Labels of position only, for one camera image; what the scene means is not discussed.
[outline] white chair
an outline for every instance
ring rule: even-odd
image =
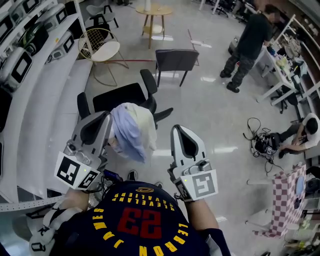
[[[90,27],[89,24],[92,23],[93,20],[94,25],[99,24],[99,20],[102,20],[104,23],[108,23],[114,20],[114,23],[117,28],[119,28],[118,23],[116,21],[116,14],[112,12],[110,5],[105,6],[94,6],[88,5],[86,7],[86,11],[89,13],[90,18],[85,22],[86,27]]]
[[[107,36],[112,35],[115,40],[107,39]],[[89,29],[86,31],[78,41],[78,49],[80,54],[85,57],[86,59],[90,60],[97,65],[97,63],[105,63],[107,64],[107,68],[113,78],[113,81],[115,85],[113,84],[106,84],[104,82],[101,82],[96,74],[95,71],[93,71],[93,76],[94,78],[102,85],[105,86],[118,86],[117,81],[112,74],[110,67],[109,67],[109,62],[108,60],[111,59],[113,56],[115,56],[117,53],[121,56],[123,63],[121,62],[112,62],[112,63],[117,63],[125,68],[129,69],[128,64],[126,63],[125,59],[120,53],[120,43],[118,39],[116,38],[115,34],[113,34],[111,31],[104,29],[104,28],[93,28]]]

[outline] white t-shirt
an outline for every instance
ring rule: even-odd
[[[320,120],[314,113],[308,114],[305,117],[305,119],[302,121],[302,124],[303,124],[303,126],[306,126],[306,124],[310,118],[315,118],[315,120],[318,123],[318,130],[316,131],[315,134],[310,134],[309,131],[307,131],[307,129],[305,129],[306,136],[308,138],[308,141],[304,144],[306,149],[310,149],[312,147],[315,147],[316,145],[318,145],[318,142],[320,141]]]

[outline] gray chair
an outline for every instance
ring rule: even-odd
[[[102,19],[102,21],[104,23],[107,23],[107,22],[114,20],[116,27],[119,28],[118,23],[116,21],[116,14],[114,12],[112,12],[112,9],[109,4],[105,5],[105,6],[88,5],[86,7],[86,11],[90,15],[89,20],[93,20],[94,26],[96,26],[97,24],[100,24],[99,19]]]
[[[171,49],[171,50],[156,50],[156,66],[158,70],[158,83],[159,87],[160,77],[162,71],[185,71],[180,87],[184,82],[188,71],[191,71],[197,61],[199,52],[189,49]]]

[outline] wire chair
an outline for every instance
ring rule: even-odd
[[[115,40],[107,39],[109,33],[111,36],[114,37]],[[125,61],[124,57],[120,53],[120,43],[117,37],[110,30],[107,30],[105,28],[92,28],[86,31],[85,33],[83,33],[78,41],[78,49],[80,54],[84,58],[93,62],[94,66],[97,66],[97,63],[106,64],[115,84],[107,84],[100,81],[96,76],[95,70],[93,70],[94,79],[97,80],[102,85],[114,86],[114,87],[118,86],[117,81],[110,70],[110,67],[109,67],[110,63],[117,63],[129,69],[127,62]],[[112,58],[114,55],[116,55],[117,53],[119,53],[119,55],[121,56],[125,64],[120,62],[115,62],[115,61],[108,62],[108,60]]]

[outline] navy jersey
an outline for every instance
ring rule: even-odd
[[[223,233],[198,233],[163,189],[139,181],[110,187],[96,208],[63,223],[50,255],[208,256],[208,235],[229,256]]]

